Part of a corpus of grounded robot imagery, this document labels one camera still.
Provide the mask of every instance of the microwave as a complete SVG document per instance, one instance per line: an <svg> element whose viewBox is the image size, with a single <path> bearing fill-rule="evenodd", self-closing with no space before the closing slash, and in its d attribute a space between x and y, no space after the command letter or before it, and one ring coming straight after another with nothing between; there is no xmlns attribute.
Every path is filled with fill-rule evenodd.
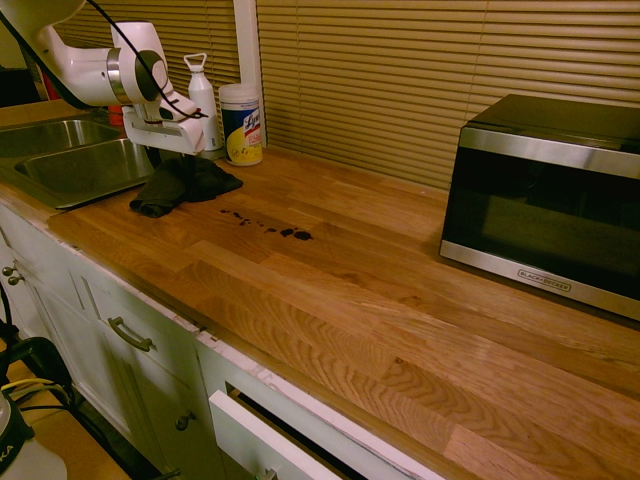
<svg viewBox="0 0 640 480"><path fill-rule="evenodd" d="M440 254L640 320L640 109L509 95L470 120Z"/></svg>

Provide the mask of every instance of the cabinet knob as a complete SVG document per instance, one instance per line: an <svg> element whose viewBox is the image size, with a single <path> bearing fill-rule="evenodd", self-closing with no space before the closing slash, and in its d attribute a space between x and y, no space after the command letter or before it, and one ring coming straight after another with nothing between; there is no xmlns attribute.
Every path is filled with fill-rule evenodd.
<svg viewBox="0 0 640 480"><path fill-rule="evenodd" d="M186 415L178 417L178 419L176 420L176 430L178 430L179 432L184 432L189 426L189 420L195 419L196 416L193 414L193 412L188 412Z"/></svg>
<svg viewBox="0 0 640 480"><path fill-rule="evenodd" d="M9 285L14 287L18 284L18 282L20 282L20 280L24 280L24 277L22 275L18 275L17 277L9 277L9 280L7 280L7 282L9 283Z"/></svg>
<svg viewBox="0 0 640 480"><path fill-rule="evenodd" d="M166 475L162 475L161 477L154 478L154 480L168 480L169 478L176 478L176 477L179 477L181 473L182 472L178 468L177 470L174 470L173 472L169 472Z"/></svg>
<svg viewBox="0 0 640 480"><path fill-rule="evenodd" d="M278 480L278 475L274 469L271 469L261 477L256 476L256 480Z"/></svg>

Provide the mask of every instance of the yellow cable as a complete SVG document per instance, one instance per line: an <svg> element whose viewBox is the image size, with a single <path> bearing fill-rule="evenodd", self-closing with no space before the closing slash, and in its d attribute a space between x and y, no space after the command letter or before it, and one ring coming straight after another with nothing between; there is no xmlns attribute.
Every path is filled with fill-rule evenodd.
<svg viewBox="0 0 640 480"><path fill-rule="evenodd" d="M11 382L11 383L7 383L6 385L3 385L2 388L0 388L1 391L5 391L8 388L13 388L13 387L18 387L20 385L25 385L28 383L42 383L44 385L51 385L52 382L51 380L47 380L46 378L25 378L23 380L16 380L15 382Z"/></svg>
<svg viewBox="0 0 640 480"><path fill-rule="evenodd" d="M67 403L69 403L69 397L67 396L67 392L65 392L64 389L60 385L55 385L55 384L54 385L34 385L33 387L24 388L22 390L17 390L15 392L11 392L9 394L9 396L13 400L18 400L18 399L20 399L20 398L22 398L25 395L28 395L30 393L42 392L44 390L56 390L56 391L62 393L64 395L64 398L67 401Z"/></svg>

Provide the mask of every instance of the dark green cloth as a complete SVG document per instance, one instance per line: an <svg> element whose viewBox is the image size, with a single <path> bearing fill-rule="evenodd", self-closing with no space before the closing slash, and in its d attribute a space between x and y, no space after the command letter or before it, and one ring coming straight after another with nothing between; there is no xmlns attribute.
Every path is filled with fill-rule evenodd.
<svg viewBox="0 0 640 480"><path fill-rule="evenodd" d="M242 181L210 160L185 155L164 160L129 207L151 218L184 201L202 202L242 186Z"/></svg>

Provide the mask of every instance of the white water bottle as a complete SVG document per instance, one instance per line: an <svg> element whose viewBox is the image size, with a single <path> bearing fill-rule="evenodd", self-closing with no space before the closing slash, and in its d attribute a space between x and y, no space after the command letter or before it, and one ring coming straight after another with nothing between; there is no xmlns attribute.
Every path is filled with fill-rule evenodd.
<svg viewBox="0 0 640 480"><path fill-rule="evenodd" d="M200 119L202 130L207 142L205 150L218 150L222 148L220 136L220 126L218 125L218 111L216 109L216 99L213 94L213 86L204 76L204 64L207 61L206 53L195 53L185 55L184 63L191 70L191 81L189 82L189 98L195 102L202 113L207 115Z"/></svg>

